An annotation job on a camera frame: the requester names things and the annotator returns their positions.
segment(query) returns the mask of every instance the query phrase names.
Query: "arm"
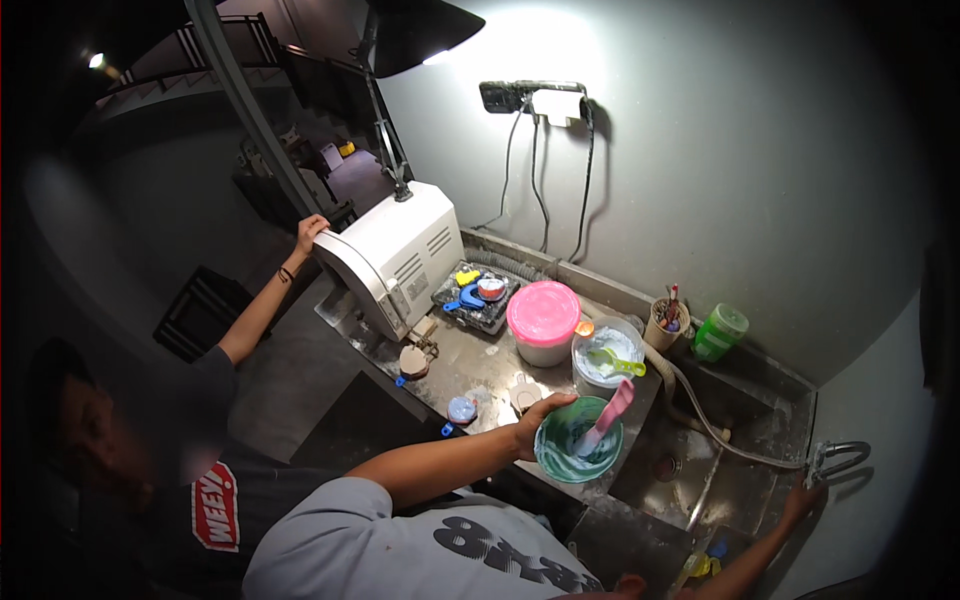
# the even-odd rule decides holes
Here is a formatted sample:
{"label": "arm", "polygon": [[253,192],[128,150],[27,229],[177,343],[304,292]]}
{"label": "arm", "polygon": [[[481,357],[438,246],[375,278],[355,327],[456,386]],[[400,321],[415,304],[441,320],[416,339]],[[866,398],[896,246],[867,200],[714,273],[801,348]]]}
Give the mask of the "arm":
{"label": "arm", "polygon": [[733,564],[700,586],[692,597],[696,600],[727,600],[742,596],[774,560],[790,534],[810,513],[825,489],[821,486],[805,490],[803,476],[798,474],[793,490],[786,498],[783,515],[777,527],[737,557]]}
{"label": "arm", "polygon": [[515,460],[534,461],[534,436],[543,419],[576,395],[554,394],[537,402],[520,422],[492,431],[439,442],[407,445],[384,452],[346,477],[362,477],[383,486],[403,508],[491,475]]}
{"label": "arm", "polygon": [[250,356],[256,347],[256,343],[260,341],[260,336],[263,335],[267,325],[270,324],[270,319],[276,314],[276,309],[293,284],[293,279],[287,273],[291,276],[297,276],[300,267],[303,266],[303,262],[310,256],[313,249],[313,238],[328,227],[330,227],[330,223],[320,215],[312,215],[300,221],[297,247],[294,248],[293,253],[283,261],[282,267],[276,270],[267,285],[263,286],[260,293],[237,317],[224,338],[217,344],[227,354],[234,366]]}

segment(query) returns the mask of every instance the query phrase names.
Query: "forearm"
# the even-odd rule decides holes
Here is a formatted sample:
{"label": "forearm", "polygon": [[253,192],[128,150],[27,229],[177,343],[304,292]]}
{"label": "forearm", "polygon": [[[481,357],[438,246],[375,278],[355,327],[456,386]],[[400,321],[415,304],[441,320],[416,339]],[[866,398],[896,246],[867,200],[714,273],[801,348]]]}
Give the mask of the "forearm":
{"label": "forearm", "polygon": [[781,521],[777,528],[741,554],[696,591],[697,600],[727,600],[741,597],[767,568],[790,538],[793,526]]}
{"label": "forearm", "polygon": [[[307,257],[307,254],[294,250],[283,262],[282,268],[286,269],[291,276],[296,276]],[[234,365],[250,356],[256,348],[256,343],[266,331],[267,325],[270,324],[270,320],[276,314],[276,309],[291,285],[293,285],[293,279],[277,269],[267,285],[260,290],[220,340],[218,346],[224,350]]]}
{"label": "forearm", "polygon": [[517,459],[515,425],[484,433],[407,445],[354,468],[347,477],[380,484],[404,508],[487,477]]}

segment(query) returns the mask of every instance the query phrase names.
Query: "white machine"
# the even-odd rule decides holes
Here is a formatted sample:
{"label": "white machine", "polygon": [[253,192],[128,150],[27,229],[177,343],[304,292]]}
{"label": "white machine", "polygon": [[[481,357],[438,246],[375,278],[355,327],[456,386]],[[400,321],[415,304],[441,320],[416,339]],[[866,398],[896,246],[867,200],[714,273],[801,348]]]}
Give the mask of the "white machine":
{"label": "white machine", "polygon": [[436,185],[408,185],[406,202],[392,194],[343,233],[322,231],[313,240],[357,296],[364,319],[395,342],[430,311],[430,295],[464,259],[453,203]]}

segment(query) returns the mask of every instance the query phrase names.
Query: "white t-shirt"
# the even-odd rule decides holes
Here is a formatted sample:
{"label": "white t-shirt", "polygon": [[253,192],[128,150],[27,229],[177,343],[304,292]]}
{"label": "white t-shirt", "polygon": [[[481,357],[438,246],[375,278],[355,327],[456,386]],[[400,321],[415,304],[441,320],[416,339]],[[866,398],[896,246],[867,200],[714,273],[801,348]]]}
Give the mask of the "white t-shirt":
{"label": "white t-shirt", "polygon": [[264,536],[245,597],[533,600],[603,590],[546,528],[493,498],[409,518],[392,511],[368,479],[323,484]]}

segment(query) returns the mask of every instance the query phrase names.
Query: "black cable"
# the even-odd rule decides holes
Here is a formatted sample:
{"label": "black cable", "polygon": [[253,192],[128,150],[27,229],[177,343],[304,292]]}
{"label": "black cable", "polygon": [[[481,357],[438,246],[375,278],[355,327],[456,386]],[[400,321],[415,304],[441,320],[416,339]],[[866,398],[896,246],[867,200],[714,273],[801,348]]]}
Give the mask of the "black cable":
{"label": "black cable", "polygon": [[587,131],[590,135],[590,149],[587,153],[587,181],[584,184],[584,204],[580,208],[580,232],[577,233],[577,248],[567,259],[567,262],[573,262],[573,257],[580,251],[580,245],[584,241],[584,217],[587,215],[587,196],[590,192],[590,170],[593,167],[593,106],[590,104],[589,98],[586,97],[584,98],[584,105],[587,107]]}
{"label": "black cable", "polygon": [[540,212],[543,213],[543,243],[540,245],[540,251],[546,252],[546,236],[550,230],[550,216],[546,213],[546,205],[543,203],[543,198],[540,197],[540,192],[537,191],[537,134],[540,131],[540,116],[534,113],[534,152],[533,158],[530,160],[530,184],[534,187],[534,196],[537,197],[537,202],[540,203]]}
{"label": "black cable", "polygon": [[493,217],[483,225],[475,225],[471,227],[471,229],[473,230],[484,228],[490,223],[493,223],[494,221],[496,221],[497,219],[503,216],[503,207],[507,201],[507,184],[510,183],[510,147],[514,143],[514,132],[516,131],[516,124],[520,122],[520,116],[523,114],[523,111],[525,108],[527,108],[528,104],[530,104],[530,97],[525,96],[523,98],[523,104],[520,105],[520,110],[518,110],[516,113],[516,119],[514,119],[514,125],[510,128],[510,136],[507,138],[507,166],[506,166],[506,169],[504,169],[504,174],[503,174],[503,191],[500,192],[500,214],[496,215],[495,217]]}

